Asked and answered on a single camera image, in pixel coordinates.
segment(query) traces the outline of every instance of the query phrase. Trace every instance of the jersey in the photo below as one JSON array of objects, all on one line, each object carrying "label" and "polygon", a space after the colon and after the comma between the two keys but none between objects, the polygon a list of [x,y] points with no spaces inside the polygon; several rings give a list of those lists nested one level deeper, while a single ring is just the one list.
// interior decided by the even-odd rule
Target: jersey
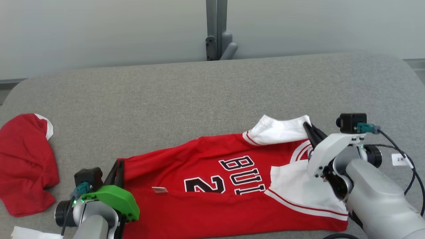
[{"label": "jersey", "polygon": [[330,185],[307,175],[303,123],[263,116],[242,134],[201,137],[124,160],[140,208],[124,238],[208,238],[347,227]]}]

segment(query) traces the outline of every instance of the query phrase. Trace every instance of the tag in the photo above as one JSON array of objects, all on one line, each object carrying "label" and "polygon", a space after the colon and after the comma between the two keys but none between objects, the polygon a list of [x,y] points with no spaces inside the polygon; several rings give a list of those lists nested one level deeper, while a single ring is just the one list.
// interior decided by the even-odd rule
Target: tag
[{"label": "tag", "polygon": [[394,166],[409,166],[409,163],[401,154],[392,154],[391,158],[393,159]]},{"label": "tag", "polygon": [[166,188],[163,187],[152,187],[152,189],[156,192],[156,193],[168,193]]}]

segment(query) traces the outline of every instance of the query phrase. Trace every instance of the gray fabric surface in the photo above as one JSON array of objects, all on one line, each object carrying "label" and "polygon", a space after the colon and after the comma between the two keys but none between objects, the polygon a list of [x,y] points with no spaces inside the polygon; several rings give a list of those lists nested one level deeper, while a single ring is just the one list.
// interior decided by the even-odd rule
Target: gray fabric surface
[{"label": "gray fabric surface", "polygon": [[[263,114],[276,119],[310,115],[324,132],[338,132],[343,112],[366,112],[415,159],[425,179],[425,87],[403,61],[370,53],[320,54],[117,68],[93,68],[28,79],[16,86],[0,108],[0,125],[22,113],[52,122],[50,139],[60,184],[49,189],[58,200],[73,189],[73,174],[99,166],[106,173],[117,157],[173,147],[203,136],[243,132]],[[368,142],[386,143],[382,136]],[[381,170],[405,188],[409,168],[391,166],[383,150]],[[418,209],[414,184],[407,199]],[[0,238],[13,226],[59,233],[55,205],[23,218],[0,205]],[[67,229],[65,235],[75,230]],[[366,238],[349,223],[347,233]],[[287,231],[243,239],[320,239],[325,231]]]}]

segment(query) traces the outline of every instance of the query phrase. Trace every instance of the cable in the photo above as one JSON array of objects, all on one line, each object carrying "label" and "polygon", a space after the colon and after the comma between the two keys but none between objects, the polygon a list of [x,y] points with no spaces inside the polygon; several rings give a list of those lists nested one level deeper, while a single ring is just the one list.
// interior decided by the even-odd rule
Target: cable
[{"label": "cable", "polygon": [[71,197],[71,202],[69,203],[68,211],[66,212],[65,220],[63,222],[62,231],[60,233],[61,236],[63,236],[63,234],[65,234],[66,222],[68,221],[69,212],[71,211],[72,204],[74,203],[74,199],[75,199],[75,197],[72,196]]},{"label": "cable", "polygon": [[329,235],[329,236],[327,236],[323,239],[336,239],[336,238],[359,239],[356,236],[346,234],[346,233],[335,233],[335,234]]},{"label": "cable", "polygon": [[[394,150],[397,150],[396,147],[394,146],[390,146],[390,145],[382,145],[382,144],[374,144],[372,146],[376,146],[376,147],[386,147],[386,148],[392,148]],[[399,151],[399,153],[401,155],[404,155],[405,153],[403,151]],[[415,181],[415,173],[413,172],[412,174],[412,180],[410,180],[409,186],[407,187],[407,189],[404,191],[404,196],[406,196],[406,194],[408,193],[408,191],[410,190],[410,188],[413,185],[413,182]]]},{"label": "cable", "polygon": [[391,144],[393,144],[394,145],[394,147],[395,147],[395,149],[397,150],[397,151],[399,151],[401,154],[402,154],[402,156],[405,156],[405,157],[407,157],[409,160],[410,160],[410,163],[412,164],[412,171],[413,171],[413,174],[414,174],[414,176],[416,176],[416,178],[418,179],[418,182],[419,182],[419,185],[420,185],[420,187],[421,187],[421,191],[422,191],[422,209],[421,209],[421,216],[423,216],[424,215],[424,211],[425,211],[425,188],[424,188],[424,185],[423,185],[423,183],[422,183],[422,180],[421,180],[421,178],[419,177],[419,175],[418,175],[418,173],[416,172],[416,167],[415,167],[415,165],[413,164],[413,160],[412,160],[412,158],[410,157],[410,156],[408,156],[408,154],[406,154],[405,152],[403,152],[398,146],[397,146],[397,144],[387,135],[387,134],[385,134],[382,130],[380,130],[380,129],[378,129],[377,130],[379,133],[381,133],[385,138],[387,138],[388,139],[388,141],[389,142],[391,142]]}]

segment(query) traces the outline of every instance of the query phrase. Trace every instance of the jersey number 2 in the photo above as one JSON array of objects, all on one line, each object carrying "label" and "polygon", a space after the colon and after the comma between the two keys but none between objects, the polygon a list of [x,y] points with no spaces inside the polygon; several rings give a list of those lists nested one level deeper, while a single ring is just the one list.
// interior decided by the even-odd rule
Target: jersey number 2
[{"label": "jersey number 2", "polygon": [[224,181],[219,175],[211,176],[211,183],[214,187],[210,186],[200,177],[185,179],[184,189],[186,192],[224,193],[226,191]]}]

